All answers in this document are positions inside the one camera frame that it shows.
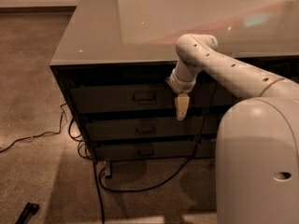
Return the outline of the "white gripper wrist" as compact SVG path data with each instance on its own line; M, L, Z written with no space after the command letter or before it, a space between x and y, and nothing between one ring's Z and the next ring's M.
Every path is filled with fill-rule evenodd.
M177 77L175 70L172 70L170 77L168 77L165 81L172 91L178 94L178 96L175 98L177 120L182 121L186 118L190 101L190 97L186 93L190 93L192 91L196 80L182 81Z

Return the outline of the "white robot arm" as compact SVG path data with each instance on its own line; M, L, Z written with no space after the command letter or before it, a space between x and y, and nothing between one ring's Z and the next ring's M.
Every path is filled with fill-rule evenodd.
M240 100L216 138L217 223L299 224L299 87L217 48L213 35L181 36L168 79L179 120L200 72Z

